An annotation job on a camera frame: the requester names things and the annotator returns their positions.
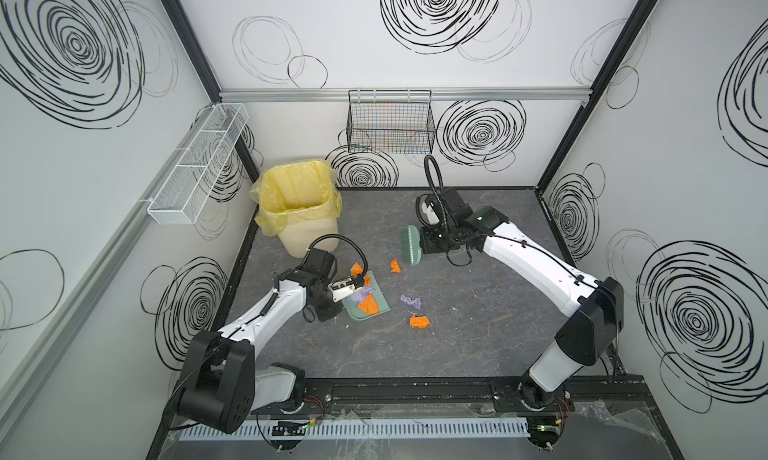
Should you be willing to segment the small orange scrap front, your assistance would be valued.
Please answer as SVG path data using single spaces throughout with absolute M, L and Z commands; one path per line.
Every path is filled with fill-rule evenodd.
M 374 296 L 368 296 L 364 301 L 358 304 L 358 309 L 367 316 L 377 315 L 380 312 L 379 305 Z

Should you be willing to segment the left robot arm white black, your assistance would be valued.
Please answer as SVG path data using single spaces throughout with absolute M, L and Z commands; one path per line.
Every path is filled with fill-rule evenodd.
M 201 330 L 191 340 L 180 377 L 166 411 L 219 432 L 232 433 L 253 412 L 276 407 L 302 409 L 306 374 L 291 365 L 274 363 L 265 369 L 256 360 L 272 337 L 296 315 L 305 322 L 327 322 L 343 309 L 345 298 L 361 290 L 369 270 L 362 256 L 361 272 L 335 277 L 336 257 L 321 249 L 322 235 L 308 246 L 301 263 L 273 279 L 270 291 L 233 322 L 220 329 Z

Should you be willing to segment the purple paper scrap back right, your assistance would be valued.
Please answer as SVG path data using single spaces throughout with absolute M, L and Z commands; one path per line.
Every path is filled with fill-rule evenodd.
M 354 303 L 360 303 L 364 301 L 368 296 L 371 296 L 374 289 L 370 286 L 364 286 L 363 288 L 355 291 L 348 299 Z

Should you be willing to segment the yellow plastic bin liner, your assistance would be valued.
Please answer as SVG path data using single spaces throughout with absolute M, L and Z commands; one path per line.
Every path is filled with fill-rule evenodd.
M 336 220 L 343 202 L 336 171 L 324 160 L 275 166 L 253 184 L 249 196 L 258 206 L 255 223 L 267 237 L 316 220 Z

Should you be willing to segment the mint green hand brush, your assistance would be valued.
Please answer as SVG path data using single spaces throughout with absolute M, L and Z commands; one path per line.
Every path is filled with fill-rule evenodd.
M 422 259 L 420 245 L 420 232 L 414 225 L 407 225 L 400 230 L 403 261 L 410 265 L 417 265 Z

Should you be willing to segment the mint green dustpan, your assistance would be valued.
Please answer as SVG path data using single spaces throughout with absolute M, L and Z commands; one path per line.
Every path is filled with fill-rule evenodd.
M 364 321 L 391 311 L 373 273 L 364 278 L 363 288 L 342 300 L 347 314 Z

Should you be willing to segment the orange paper scrap near bin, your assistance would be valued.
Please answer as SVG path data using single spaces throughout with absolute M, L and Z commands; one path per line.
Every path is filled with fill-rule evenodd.
M 350 278 L 358 288 L 370 286 L 372 282 L 368 271 L 359 263 L 355 263 L 350 269 Z

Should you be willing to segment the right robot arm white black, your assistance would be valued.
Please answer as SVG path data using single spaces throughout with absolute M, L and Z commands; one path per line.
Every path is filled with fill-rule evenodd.
M 417 225 L 401 232 L 403 254 L 418 264 L 425 255 L 463 250 L 481 253 L 510 268 L 535 287 L 565 317 L 550 345 L 521 376 L 521 403 L 539 412 L 555 403 L 565 382 L 594 365 L 623 328 L 624 289 L 615 279 L 599 280 L 569 265 L 529 238 L 499 210 L 474 210 L 443 182 L 437 160 L 426 155 L 429 191 L 417 198 Z

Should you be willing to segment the orange paper scrap beside purple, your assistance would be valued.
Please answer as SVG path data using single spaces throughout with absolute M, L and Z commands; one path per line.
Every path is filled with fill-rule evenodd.
M 431 324 L 426 316 L 413 316 L 409 319 L 409 326 L 412 328 L 425 329 Z

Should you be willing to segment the cream trash bin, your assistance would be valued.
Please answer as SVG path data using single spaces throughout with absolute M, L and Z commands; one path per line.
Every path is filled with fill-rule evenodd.
M 277 236 L 290 256 L 301 258 L 317 238 L 339 233 L 339 216 L 311 209 L 288 211 L 276 220 Z

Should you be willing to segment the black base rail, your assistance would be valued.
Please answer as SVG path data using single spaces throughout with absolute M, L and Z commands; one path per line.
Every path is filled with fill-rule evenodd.
M 299 379 L 288 389 L 287 398 L 256 398 L 265 391 L 249 380 L 219 384 L 205 380 L 198 386 L 180 389 L 171 406 L 179 416 L 218 427 L 221 422 L 240 422 L 262 408 L 269 414 L 305 414 L 308 410 L 302 406 L 304 402 L 325 413 L 342 405 L 490 402 L 500 413 L 542 415 L 563 411 L 574 401 L 651 396 L 642 377 L 633 375 L 613 383 L 602 377 L 576 376 L 552 393 L 537 393 L 533 383 L 520 377 Z

